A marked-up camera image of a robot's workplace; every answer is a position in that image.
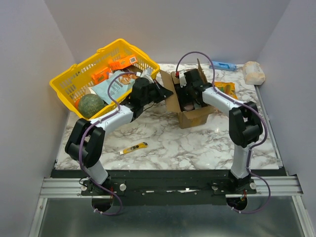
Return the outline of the yellow utility knife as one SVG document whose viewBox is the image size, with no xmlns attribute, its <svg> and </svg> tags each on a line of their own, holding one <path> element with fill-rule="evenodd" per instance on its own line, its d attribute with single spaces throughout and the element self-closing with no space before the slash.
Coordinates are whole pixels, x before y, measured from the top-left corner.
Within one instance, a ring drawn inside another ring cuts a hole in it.
<svg viewBox="0 0 316 237">
<path fill-rule="evenodd" d="M 128 153 L 131 153 L 133 151 L 136 151 L 138 149 L 143 149 L 143 148 L 147 148 L 148 147 L 148 144 L 146 142 L 142 142 L 142 143 L 139 143 L 137 145 L 134 145 L 134 146 L 131 146 L 131 147 L 128 147 L 126 149 L 123 149 L 119 152 L 119 155 L 125 155 L 125 154 L 128 154 Z"/>
</svg>

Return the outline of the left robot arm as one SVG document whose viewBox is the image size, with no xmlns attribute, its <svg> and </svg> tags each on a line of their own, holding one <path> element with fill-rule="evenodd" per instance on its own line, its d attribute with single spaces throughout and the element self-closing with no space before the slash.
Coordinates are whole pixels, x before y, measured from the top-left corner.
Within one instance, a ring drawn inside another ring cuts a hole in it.
<svg viewBox="0 0 316 237">
<path fill-rule="evenodd" d="M 131 93 L 118 107 L 91 121 L 77 120 L 66 143 L 65 152 L 76 160 L 83 172 L 93 182 L 93 190 L 104 195 L 109 191 L 109 175 L 99 161 L 104 139 L 117 128 L 136 120 L 147 104 L 159 103 L 173 95 L 158 82 L 137 78 Z"/>
</svg>

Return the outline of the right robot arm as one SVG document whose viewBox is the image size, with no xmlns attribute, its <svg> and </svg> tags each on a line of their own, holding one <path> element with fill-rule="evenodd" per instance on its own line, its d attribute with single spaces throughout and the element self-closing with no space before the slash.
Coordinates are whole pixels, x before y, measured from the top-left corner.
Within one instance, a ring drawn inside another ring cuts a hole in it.
<svg viewBox="0 0 316 237">
<path fill-rule="evenodd" d="M 233 164 L 227 181 L 228 190 L 239 193 L 250 183 L 251 150 L 263 133 L 262 118 L 253 102 L 242 102 L 201 79 L 197 69 L 175 73 L 180 87 L 201 104 L 211 105 L 229 118 L 229 136 L 234 143 Z"/>
</svg>

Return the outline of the brown cardboard express box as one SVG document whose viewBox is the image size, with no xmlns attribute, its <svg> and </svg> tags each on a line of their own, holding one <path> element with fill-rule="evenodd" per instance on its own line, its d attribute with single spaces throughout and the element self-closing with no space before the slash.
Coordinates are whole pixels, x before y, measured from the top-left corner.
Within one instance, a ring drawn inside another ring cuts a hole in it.
<svg viewBox="0 0 316 237">
<path fill-rule="evenodd" d="M 176 77 L 175 64 L 160 64 L 160 75 L 163 87 L 173 94 L 165 100 L 166 109 L 175 113 L 181 128 L 203 125 L 210 114 L 217 111 L 211 105 L 198 104 L 185 87 L 181 87 Z"/>
</svg>

